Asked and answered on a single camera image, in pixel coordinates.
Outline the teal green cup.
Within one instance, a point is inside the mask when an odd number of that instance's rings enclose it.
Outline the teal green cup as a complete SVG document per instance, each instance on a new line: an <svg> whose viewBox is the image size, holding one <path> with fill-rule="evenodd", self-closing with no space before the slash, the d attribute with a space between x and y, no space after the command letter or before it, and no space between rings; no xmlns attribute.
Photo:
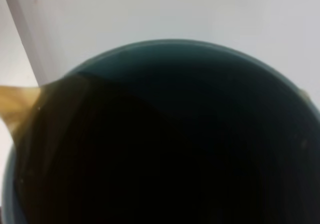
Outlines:
<svg viewBox="0 0 320 224"><path fill-rule="evenodd" d="M134 43L0 88L3 224L317 224L320 113L264 63Z"/></svg>

